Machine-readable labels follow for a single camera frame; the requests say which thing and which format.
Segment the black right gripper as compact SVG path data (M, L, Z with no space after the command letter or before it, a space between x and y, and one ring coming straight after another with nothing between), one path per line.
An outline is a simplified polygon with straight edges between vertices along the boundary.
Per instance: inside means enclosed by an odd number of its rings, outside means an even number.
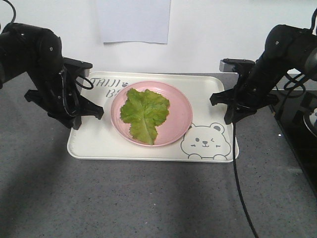
M279 102L278 97L271 93L279 81L279 70L276 67L254 66L250 73L238 67L235 70L239 73L235 89L213 93L210 97L213 106L228 105L224 116L226 124L237 123L254 115L258 109Z

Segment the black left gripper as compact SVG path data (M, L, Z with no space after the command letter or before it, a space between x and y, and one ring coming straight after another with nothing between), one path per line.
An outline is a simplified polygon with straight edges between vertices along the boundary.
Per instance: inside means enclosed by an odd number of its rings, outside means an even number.
M80 116L101 119L104 115L103 107L79 95L66 67L53 74L39 68L27 73L36 87L25 94L27 102L35 103L65 127L78 130L82 124Z

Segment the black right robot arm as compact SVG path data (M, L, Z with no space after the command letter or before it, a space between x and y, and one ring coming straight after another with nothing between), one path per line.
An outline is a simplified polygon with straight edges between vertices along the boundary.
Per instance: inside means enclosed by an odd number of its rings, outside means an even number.
M275 26L267 36L264 52L257 61L223 59L222 72L238 73L236 85L213 93L210 102L226 104L226 124L236 123L258 109L278 103L271 90L291 69L303 74L302 82L317 78L317 37L310 29Z

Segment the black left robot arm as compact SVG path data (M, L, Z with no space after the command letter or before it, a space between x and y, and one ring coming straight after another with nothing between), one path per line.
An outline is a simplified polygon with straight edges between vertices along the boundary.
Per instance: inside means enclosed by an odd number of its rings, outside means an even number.
M104 110L81 96L77 81L87 81L92 64L62 56L60 37L53 31L9 23L0 35L0 83L27 73L36 89L25 99L34 102L67 128L78 129L82 116L101 119Z

